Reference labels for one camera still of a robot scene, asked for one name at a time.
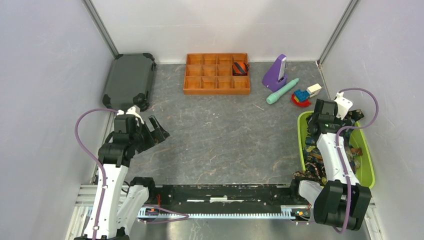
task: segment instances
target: red toy piece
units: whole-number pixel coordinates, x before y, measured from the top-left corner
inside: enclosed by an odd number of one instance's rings
[[[309,100],[306,100],[306,101],[303,101],[303,102],[296,101],[294,93],[291,95],[291,101],[294,103],[294,105],[302,107],[302,108],[306,108],[309,105],[311,105],[311,102]]]

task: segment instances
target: cloth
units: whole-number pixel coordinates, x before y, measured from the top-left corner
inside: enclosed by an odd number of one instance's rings
[[[309,122],[311,119],[311,116],[308,116],[306,118],[306,122]],[[343,126],[345,126],[347,123],[355,123],[362,119],[364,117],[364,114],[360,109],[349,111],[344,118]],[[354,173],[356,173],[357,169],[361,166],[358,160],[355,160],[356,156],[362,156],[362,149],[360,147],[354,148],[352,145],[350,145],[350,137],[352,134],[353,129],[348,129],[344,131],[344,134],[342,134],[344,138],[344,150],[346,152],[347,159],[350,164],[350,168],[353,170]],[[303,154],[303,161],[305,164],[305,171],[297,171],[293,174],[293,178],[295,177],[306,177],[310,178],[311,180],[320,183],[321,185],[325,185],[327,183],[327,174],[326,169],[324,167],[324,161],[323,157],[320,153],[320,150],[317,148],[317,143],[315,142],[314,138],[310,136],[309,129],[308,129],[308,135],[305,139],[306,146],[303,148],[302,154]]]
[[[250,65],[245,62],[234,62],[232,64],[232,75],[233,76],[247,76]]]

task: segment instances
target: orange compartment tray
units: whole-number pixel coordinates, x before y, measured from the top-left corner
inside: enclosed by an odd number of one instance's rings
[[[187,54],[184,84],[185,95],[248,95],[250,75],[233,76],[234,62],[248,62],[247,53]]]

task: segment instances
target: plastic bin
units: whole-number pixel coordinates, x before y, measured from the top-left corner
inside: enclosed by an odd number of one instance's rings
[[[312,114],[313,111],[305,111],[297,118],[297,139],[299,141],[300,164],[302,170],[305,171],[305,162],[303,156],[303,148],[305,147],[305,139],[308,135],[308,124],[306,118]],[[360,127],[359,122],[355,123],[356,127]],[[353,130],[350,135],[350,144],[354,148],[362,148],[362,156],[356,156],[355,159],[359,161],[360,168],[356,171],[356,178],[359,180],[363,187],[372,188],[375,183],[373,164],[371,163],[370,152],[368,151],[367,142],[365,141],[362,129]]]

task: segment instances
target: white wall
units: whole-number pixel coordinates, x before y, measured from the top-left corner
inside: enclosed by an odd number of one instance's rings
[[[317,60],[349,0],[93,0],[122,54],[161,63],[247,52],[251,62]]]
[[[379,117],[364,132],[376,177],[372,195],[389,240],[424,234],[422,9],[422,0],[360,1],[323,63],[330,95],[362,87],[379,100]],[[369,121],[372,99],[346,94]]]
[[[0,1],[0,238],[63,239],[94,164],[74,124],[100,107],[112,55],[79,0]],[[105,113],[83,120],[95,151]]]

